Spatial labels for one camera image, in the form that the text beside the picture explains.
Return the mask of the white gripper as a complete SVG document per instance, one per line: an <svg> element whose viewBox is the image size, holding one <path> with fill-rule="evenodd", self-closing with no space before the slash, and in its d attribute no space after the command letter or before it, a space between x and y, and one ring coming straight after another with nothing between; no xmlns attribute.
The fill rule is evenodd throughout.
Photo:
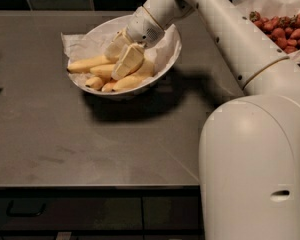
<svg viewBox="0 0 300 240"><path fill-rule="evenodd" d="M116 62L111 77L120 80L135 72L143 63L144 48L154 47L165 35L144 7L132 14L126 29L120 30L104 51L110 62Z"/></svg>

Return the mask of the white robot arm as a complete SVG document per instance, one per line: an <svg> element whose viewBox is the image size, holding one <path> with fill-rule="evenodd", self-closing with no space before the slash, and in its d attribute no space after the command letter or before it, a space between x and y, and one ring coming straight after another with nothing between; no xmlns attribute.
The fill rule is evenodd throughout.
<svg viewBox="0 0 300 240"><path fill-rule="evenodd" d="M205 240L300 240L300 67L229 0L147 0L128 36L152 47L191 12L244 93L201 133Z"/></svg>

